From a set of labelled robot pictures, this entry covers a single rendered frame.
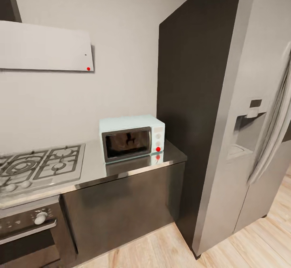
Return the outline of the microwave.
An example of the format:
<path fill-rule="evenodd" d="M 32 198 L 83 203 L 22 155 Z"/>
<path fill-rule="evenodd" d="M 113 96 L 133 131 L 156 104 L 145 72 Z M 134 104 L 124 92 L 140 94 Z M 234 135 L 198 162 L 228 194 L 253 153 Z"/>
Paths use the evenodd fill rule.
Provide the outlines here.
<path fill-rule="evenodd" d="M 103 163 L 164 150 L 165 123 L 150 114 L 98 120 Z"/>

